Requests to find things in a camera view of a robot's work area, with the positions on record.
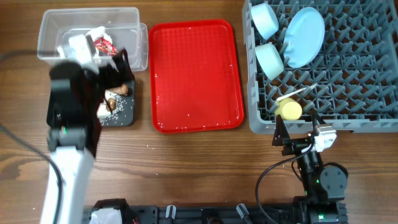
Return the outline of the red snack wrapper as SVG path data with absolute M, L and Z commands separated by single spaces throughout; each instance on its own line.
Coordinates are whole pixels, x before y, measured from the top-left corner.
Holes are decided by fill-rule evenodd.
M 107 56 L 115 56 L 118 53 L 117 48 L 104 37 L 101 37 L 94 41 L 96 49 L 102 54 Z

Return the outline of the yellow plastic cup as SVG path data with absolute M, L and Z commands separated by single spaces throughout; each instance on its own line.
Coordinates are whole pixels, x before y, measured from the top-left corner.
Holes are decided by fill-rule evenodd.
M 277 109 L 275 110 L 274 115 L 280 115 L 283 120 L 298 120 L 302 115 L 301 105 L 292 98 L 277 101 L 276 104 Z

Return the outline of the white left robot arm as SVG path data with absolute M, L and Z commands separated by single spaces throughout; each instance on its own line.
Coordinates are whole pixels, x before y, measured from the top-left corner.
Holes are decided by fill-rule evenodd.
M 98 108 L 105 92 L 135 80 L 126 50 L 97 66 L 64 60 L 50 70 L 47 111 L 49 179 L 41 223 L 80 223 L 88 178 L 101 133 Z

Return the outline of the light blue plate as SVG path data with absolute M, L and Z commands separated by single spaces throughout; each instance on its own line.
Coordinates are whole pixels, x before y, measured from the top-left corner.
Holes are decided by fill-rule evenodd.
M 322 15 L 313 7 L 299 10 L 291 20 L 284 38 L 284 57 L 288 66 L 300 68 L 309 64 L 319 53 L 325 37 Z

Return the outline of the orange carrot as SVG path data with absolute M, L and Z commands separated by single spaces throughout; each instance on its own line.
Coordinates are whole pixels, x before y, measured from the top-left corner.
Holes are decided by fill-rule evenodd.
M 129 93 L 129 87 L 126 84 L 122 84 L 119 87 L 108 89 L 108 91 L 118 95 L 127 95 Z

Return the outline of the mint green bowl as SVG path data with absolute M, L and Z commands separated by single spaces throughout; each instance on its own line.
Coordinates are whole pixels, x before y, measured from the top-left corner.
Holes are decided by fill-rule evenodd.
M 257 61 L 268 79 L 273 80 L 284 71 L 282 59 L 272 43 L 255 47 Z

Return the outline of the brown food scrap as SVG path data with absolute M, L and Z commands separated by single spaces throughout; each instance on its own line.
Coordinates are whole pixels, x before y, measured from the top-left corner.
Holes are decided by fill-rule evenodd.
M 106 100 L 106 110 L 112 112 L 116 109 L 117 101 L 114 98 Z

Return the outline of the white tissue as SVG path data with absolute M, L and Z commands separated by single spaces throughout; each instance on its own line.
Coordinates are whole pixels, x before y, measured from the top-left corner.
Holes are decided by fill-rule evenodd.
M 111 44 L 113 43 L 112 38 L 105 32 L 104 26 L 100 26 L 100 27 L 91 29 L 89 32 L 86 33 L 86 35 L 90 36 L 92 38 L 93 42 L 95 42 L 96 40 L 98 40 L 100 38 L 104 38 Z

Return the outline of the pile of white rice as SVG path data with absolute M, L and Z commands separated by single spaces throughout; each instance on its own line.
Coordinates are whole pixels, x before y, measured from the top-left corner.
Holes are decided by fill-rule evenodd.
M 97 117 L 103 127 L 129 126 L 134 119 L 134 97 L 105 91 L 105 100 L 99 105 Z

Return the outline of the white plastic spoon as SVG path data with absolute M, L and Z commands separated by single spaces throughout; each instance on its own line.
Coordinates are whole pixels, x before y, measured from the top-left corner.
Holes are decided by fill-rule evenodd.
M 276 101 L 282 101 L 282 100 L 284 100 L 284 99 L 286 99 L 286 98 L 290 98 L 291 96 L 296 95 L 296 94 L 298 94 L 298 93 L 300 93 L 300 92 L 303 92 L 303 91 L 313 90 L 317 85 L 318 85 L 317 83 L 314 83 L 314 84 L 312 84 L 311 86 L 308 86 L 308 87 L 306 87 L 306 88 L 301 88 L 301 89 L 296 90 L 296 91 L 293 91 L 293 92 L 291 92 L 291 93 L 289 93 L 289 94 L 280 96 L 280 97 L 278 97 L 278 98 L 276 99 Z

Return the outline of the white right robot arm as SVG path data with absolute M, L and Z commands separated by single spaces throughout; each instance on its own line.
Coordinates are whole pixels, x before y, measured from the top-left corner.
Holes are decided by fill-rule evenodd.
M 320 153 L 334 143 L 337 135 L 331 124 L 312 114 L 313 131 L 307 137 L 292 139 L 284 120 L 277 116 L 273 146 L 282 146 L 282 155 L 296 157 L 298 175 L 305 192 L 296 196 L 281 223 L 347 223 L 345 189 L 348 171 L 335 162 L 324 163 Z

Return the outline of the light blue bowl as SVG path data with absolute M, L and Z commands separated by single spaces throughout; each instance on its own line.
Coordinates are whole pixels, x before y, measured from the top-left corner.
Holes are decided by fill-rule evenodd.
M 279 30 L 276 14 L 268 3 L 253 6 L 251 16 L 257 31 L 264 39 L 270 39 Z

